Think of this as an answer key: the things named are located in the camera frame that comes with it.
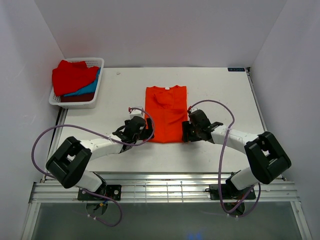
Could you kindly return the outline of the orange t shirt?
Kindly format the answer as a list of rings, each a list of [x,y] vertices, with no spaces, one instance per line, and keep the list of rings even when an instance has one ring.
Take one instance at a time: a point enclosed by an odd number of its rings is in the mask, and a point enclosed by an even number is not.
[[[182,122],[188,120],[187,87],[169,88],[152,86],[145,91],[145,110],[155,124],[152,143],[181,143],[183,136]]]

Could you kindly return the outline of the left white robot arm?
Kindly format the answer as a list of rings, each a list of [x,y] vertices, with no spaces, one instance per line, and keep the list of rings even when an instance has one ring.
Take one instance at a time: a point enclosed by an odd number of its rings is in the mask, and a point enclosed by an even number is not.
[[[64,140],[46,163],[46,169],[65,188],[88,190],[95,199],[106,195],[107,183],[98,174],[87,170],[90,161],[107,155],[121,154],[154,137],[153,122],[134,116],[114,131],[108,139],[78,140],[70,136]]]

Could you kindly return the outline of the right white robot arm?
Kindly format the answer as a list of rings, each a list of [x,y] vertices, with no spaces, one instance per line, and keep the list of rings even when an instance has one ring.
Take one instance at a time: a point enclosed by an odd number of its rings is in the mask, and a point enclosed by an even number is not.
[[[292,166],[292,162],[277,138],[269,131],[251,134],[229,129],[221,122],[211,123],[206,114],[197,108],[188,109],[189,120],[182,123],[182,141],[206,141],[226,144],[246,155],[249,167],[232,174],[221,186],[223,194],[237,199],[244,189],[262,183],[270,184]]]

